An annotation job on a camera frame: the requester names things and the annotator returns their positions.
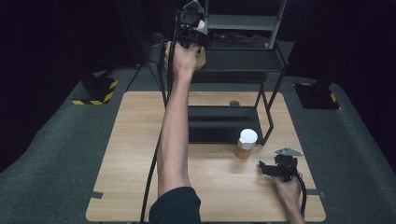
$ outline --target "black sleeve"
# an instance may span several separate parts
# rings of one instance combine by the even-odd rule
[[[172,189],[162,195],[149,210],[149,223],[201,223],[201,200],[190,187]]]

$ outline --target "wooden table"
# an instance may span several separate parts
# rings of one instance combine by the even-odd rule
[[[257,92],[191,92],[190,105],[254,105]],[[160,92],[130,91],[123,96],[119,114],[86,217],[89,221],[137,221],[160,129],[163,121]],[[258,106],[263,130],[269,127],[263,103]],[[270,176],[262,175],[259,160],[274,165],[275,150],[291,147],[303,151],[294,130],[283,96],[279,93],[271,108],[275,128],[265,146],[256,145],[247,160],[234,155],[234,145],[190,144],[191,184],[201,198],[202,221],[285,221],[286,215],[277,198]],[[316,189],[304,157],[298,169],[307,189]],[[146,220],[157,199],[157,174],[152,177]],[[305,220],[322,221],[326,217],[318,195],[308,195]]]

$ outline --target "gray carpet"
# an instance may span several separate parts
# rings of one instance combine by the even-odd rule
[[[71,105],[66,99],[36,134],[26,153],[0,174],[0,223],[90,223],[85,218],[120,100],[135,74],[117,69],[107,105]],[[273,88],[270,76],[267,90]],[[327,218],[323,223],[396,223],[396,176],[343,90],[332,85],[342,109],[302,109],[292,83],[280,88]],[[145,65],[129,91],[157,91]],[[194,85],[192,91],[251,91],[246,85]],[[70,97],[78,94],[78,85]]]

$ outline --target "human arm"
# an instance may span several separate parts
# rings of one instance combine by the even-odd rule
[[[276,184],[277,194],[285,208],[289,223],[305,223],[300,212],[299,198],[301,194],[301,185],[297,177],[293,176],[289,182],[282,182],[277,176],[272,176],[272,178]]]
[[[170,42],[165,52],[168,64]],[[157,155],[158,196],[179,187],[191,185],[188,174],[189,124],[188,102],[196,53],[200,47],[182,48],[175,45],[174,82],[163,118],[163,128]]]

